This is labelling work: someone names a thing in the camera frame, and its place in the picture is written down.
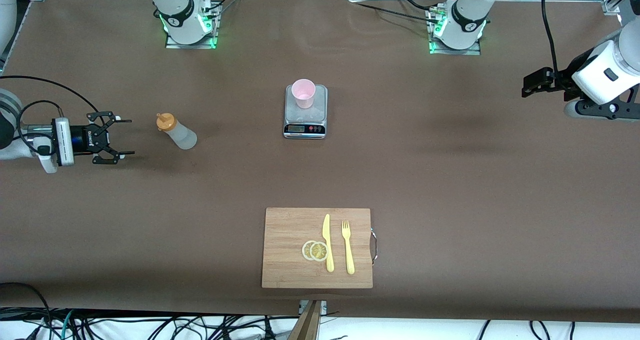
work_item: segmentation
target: fork handle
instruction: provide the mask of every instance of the fork handle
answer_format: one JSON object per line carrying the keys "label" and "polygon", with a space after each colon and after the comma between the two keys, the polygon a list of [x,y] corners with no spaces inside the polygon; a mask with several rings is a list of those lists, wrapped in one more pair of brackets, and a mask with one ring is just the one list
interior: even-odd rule
{"label": "fork handle", "polygon": [[347,253],[347,274],[352,276],[356,272],[356,267],[354,266],[354,256],[352,255],[352,245],[350,244],[349,239],[345,239],[344,244],[346,246]]}

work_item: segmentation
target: yellow knife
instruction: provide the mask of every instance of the yellow knife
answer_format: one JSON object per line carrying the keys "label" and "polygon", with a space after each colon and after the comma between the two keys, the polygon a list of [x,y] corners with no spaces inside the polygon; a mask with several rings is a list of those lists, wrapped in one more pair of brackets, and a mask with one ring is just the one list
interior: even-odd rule
{"label": "yellow knife", "polygon": [[334,272],[334,254],[331,252],[331,233],[329,232],[329,214],[324,217],[324,224],[322,224],[322,237],[326,242],[326,271]]}

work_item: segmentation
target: table surface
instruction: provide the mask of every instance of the table surface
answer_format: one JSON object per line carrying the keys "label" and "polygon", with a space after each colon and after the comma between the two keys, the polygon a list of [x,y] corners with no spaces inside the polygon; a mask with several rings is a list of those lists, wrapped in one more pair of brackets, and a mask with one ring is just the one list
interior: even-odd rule
{"label": "table surface", "polygon": [[[290,314],[327,299],[353,317],[640,319],[639,131],[568,118],[559,92],[520,97],[523,76],[551,64],[539,3],[497,2],[475,57],[431,55],[420,21],[345,0],[238,0],[218,49],[168,50],[153,9],[30,6],[6,73],[132,119],[111,141],[136,154],[53,175],[2,162],[0,280],[57,308]],[[560,66],[619,26],[598,3],[548,12]],[[326,139],[282,137],[299,78],[329,90]],[[51,85],[1,85],[57,101],[74,124],[89,112]],[[157,130],[162,112],[197,133],[194,149]],[[261,288],[269,207],[371,208],[374,288]]]}

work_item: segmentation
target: metal handle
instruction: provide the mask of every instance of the metal handle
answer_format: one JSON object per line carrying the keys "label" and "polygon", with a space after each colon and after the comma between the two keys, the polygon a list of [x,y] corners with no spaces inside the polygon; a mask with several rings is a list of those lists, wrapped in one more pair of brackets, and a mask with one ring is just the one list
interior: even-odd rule
{"label": "metal handle", "polygon": [[378,237],[376,236],[376,233],[373,231],[373,228],[371,228],[371,236],[373,236],[373,240],[375,240],[374,241],[375,255],[371,259],[371,266],[373,267],[373,265],[376,263],[376,259],[378,258]]}

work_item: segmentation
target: yellow fork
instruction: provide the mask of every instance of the yellow fork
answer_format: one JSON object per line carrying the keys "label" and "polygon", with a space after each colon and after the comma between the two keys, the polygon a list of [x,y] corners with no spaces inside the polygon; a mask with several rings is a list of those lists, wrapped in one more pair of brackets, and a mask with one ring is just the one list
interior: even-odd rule
{"label": "yellow fork", "polygon": [[352,255],[352,245],[349,243],[349,239],[352,237],[352,229],[349,228],[349,221],[342,222],[342,237],[344,238],[347,253],[347,273],[353,275],[356,272],[356,268],[354,266],[354,256]]}

